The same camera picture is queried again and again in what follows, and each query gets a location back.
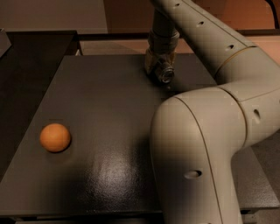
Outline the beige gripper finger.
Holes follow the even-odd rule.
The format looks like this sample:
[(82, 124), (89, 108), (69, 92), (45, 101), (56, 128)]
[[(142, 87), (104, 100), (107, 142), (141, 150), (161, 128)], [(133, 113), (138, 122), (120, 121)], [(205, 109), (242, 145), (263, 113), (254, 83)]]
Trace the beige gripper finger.
[(150, 48), (148, 48), (145, 52), (144, 58), (144, 69), (147, 74), (151, 74), (157, 67), (159, 60), (159, 54), (153, 52)]
[(176, 59), (176, 52), (169, 52), (166, 54), (166, 62), (169, 67), (173, 67)]

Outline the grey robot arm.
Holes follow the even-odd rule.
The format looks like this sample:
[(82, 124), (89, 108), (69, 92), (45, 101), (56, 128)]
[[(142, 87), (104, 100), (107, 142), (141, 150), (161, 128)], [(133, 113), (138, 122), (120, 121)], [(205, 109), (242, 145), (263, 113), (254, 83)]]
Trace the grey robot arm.
[(279, 65), (193, 0), (151, 2), (155, 26), (174, 26), (217, 83), (169, 98), (153, 116), (164, 223), (243, 224), (231, 160), (279, 130)]

